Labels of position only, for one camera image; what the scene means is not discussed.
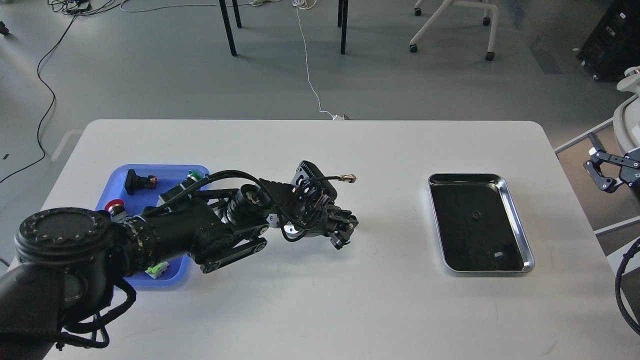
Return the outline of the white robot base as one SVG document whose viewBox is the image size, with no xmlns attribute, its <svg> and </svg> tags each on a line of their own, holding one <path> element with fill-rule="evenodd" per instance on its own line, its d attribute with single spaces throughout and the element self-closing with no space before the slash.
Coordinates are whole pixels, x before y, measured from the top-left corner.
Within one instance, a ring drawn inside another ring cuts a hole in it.
<svg viewBox="0 0 640 360">
<path fill-rule="evenodd" d="M 630 92 L 631 97 L 615 109 L 612 124 L 619 150 L 628 153 L 640 146 L 640 67 L 627 68 L 624 75 L 615 88 Z"/>
</svg>

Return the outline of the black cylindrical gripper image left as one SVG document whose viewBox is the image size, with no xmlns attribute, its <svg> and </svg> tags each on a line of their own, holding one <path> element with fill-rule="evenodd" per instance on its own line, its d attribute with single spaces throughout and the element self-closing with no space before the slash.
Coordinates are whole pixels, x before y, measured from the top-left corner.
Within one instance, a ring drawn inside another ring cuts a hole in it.
<svg viewBox="0 0 640 360">
<path fill-rule="evenodd" d="M 331 205 L 331 202 L 320 205 L 311 205 L 310 202 L 283 205 L 282 237 L 293 243 L 304 237 L 325 235 L 336 250 L 341 250 L 351 243 L 351 236 L 359 221 L 351 210 L 327 207 Z"/>
</svg>

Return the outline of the black robot arm image left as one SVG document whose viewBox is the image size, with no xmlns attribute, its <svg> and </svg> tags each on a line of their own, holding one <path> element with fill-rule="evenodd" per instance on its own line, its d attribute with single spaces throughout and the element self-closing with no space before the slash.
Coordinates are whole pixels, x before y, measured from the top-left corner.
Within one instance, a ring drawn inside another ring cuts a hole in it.
<svg viewBox="0 0 640 360">
<path fill-rule="evenodd" d="M 208 274 L 262 251 L 269 228 L 288 242 L 322 236 L 342 249 L 358 220 L 336 205 L 332 182 L 355 180 L 326 176 L 310 161 L 289 183 L 240 170 L 191 172 L 134 216 L 118 202 L 28 216 L 14 237 L 18 265 L 1 276 L 1 358 L 107 347 L 106 326 L 137 300 L 127 278 L 179 256 Z"/>
</svg>

